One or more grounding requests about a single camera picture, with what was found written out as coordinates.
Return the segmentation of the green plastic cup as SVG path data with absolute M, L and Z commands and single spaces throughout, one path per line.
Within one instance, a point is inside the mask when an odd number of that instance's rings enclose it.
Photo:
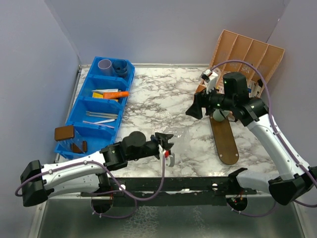
M 227 118 L 227 115 L 228 115 L 227 111 L 215 110 L 213 112 L 212 118 L 215 121 L 221 122 L 221 121 L 223 121 L 223 120 L 225 120 Z

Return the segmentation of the dark blue plastic cup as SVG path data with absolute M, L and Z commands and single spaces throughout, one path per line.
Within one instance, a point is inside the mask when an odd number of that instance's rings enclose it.
M 116 59 L 112 64 L 114 75 L 121 78 L 127 77 L 127 61 L 124 59 Z

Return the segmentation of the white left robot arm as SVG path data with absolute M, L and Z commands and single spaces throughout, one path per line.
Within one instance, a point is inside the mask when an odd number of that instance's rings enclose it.
M 162 165 L 171 158 L 173 134 L 156 132 L 146 140 L 140 131 L 134 131 L 122 141 L 111 144 L 88 156 L 58 164 L 31 161 L 20 176 L 21 185 L 15 195 L 22 197 L 23 206 L 41 204 L 60 194 L 86 192 L 105 195 L 109 183 L 98 175 L 110 176 L 111 171 L 127 167 L 129 161 L 154 156 Z

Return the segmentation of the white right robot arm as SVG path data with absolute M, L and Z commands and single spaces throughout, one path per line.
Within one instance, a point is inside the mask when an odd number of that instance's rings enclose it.
M 254 136 L 273 160 L 277 175 L 261 174 L 243 169 L 234 172 L 227 182 L 228 190 L 238 194 L 245 188 L 269 193 L 281 205 L 287 205 L 308 192 L 317 178 L 316 167 L 311 167 L 290 145 L 268 113 L 268 107 L 260 98 L 250 97 L 245 75 L 230 72 L 223 76 L 224 93 L 215 89 L 195 93 L 193 104 L 186 115 L 196 119 L 216 110 L 232 112 Z

